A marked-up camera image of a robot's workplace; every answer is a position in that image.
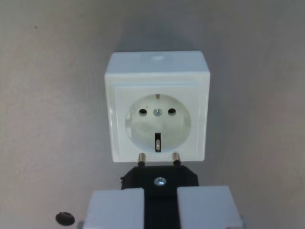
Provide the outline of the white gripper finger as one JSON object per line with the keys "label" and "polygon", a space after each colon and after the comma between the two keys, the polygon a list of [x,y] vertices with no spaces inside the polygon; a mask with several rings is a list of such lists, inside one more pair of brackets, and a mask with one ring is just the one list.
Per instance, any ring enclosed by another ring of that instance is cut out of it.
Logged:
{"label": "white gripper finger", "polygon": [[228,186],[177,188],[182,229],[242,229],[243,221]]}
{"label": "white gripper finger", "polygon": [[84,229],[143,229],[144,189],[94,191]]}

